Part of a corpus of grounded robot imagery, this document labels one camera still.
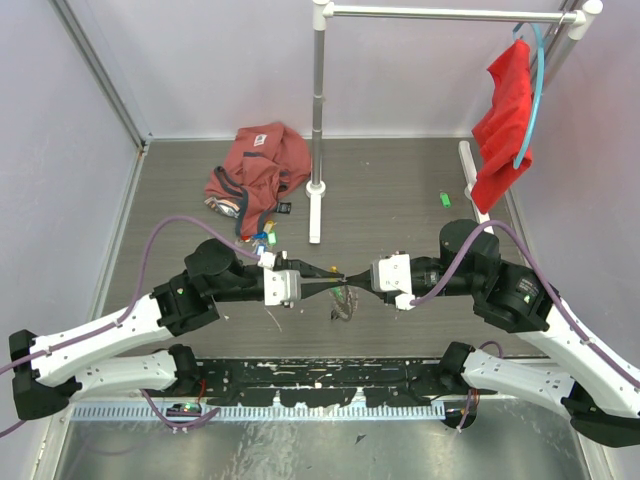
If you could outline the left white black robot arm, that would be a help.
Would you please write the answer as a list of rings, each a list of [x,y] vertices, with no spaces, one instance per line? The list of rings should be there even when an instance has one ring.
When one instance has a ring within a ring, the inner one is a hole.
[[[9,351],[18,418],[48,417],[89,393],[191,395],[201,385],[201,374],[189,347],[177,344],[148,357],[125,352],[213,323],[220,317],[220,302],[290,306],[346,281],[338,272],[284,253],[265,252],[246,265],[236,249],[217,239],[201,243],[184,263],[182,273],[110,315],[56,334],[13,333]]]

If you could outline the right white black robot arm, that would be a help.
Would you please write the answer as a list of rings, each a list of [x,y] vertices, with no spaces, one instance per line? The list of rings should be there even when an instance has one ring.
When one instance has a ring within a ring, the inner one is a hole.
[[[453,342],[437,365],[444,390],[514,396],[568,419],[578,433],[600,445],[638,445],[638,368],[577,318],[536,264],[504,260],[491,227],[507,226],[500,221],[451,221],[440,231],[439,257],[395,253],[348,277],[347,283],[399,310],[438,296],[470,297],[476,316],[535,346],[562,370],[536,370]]]

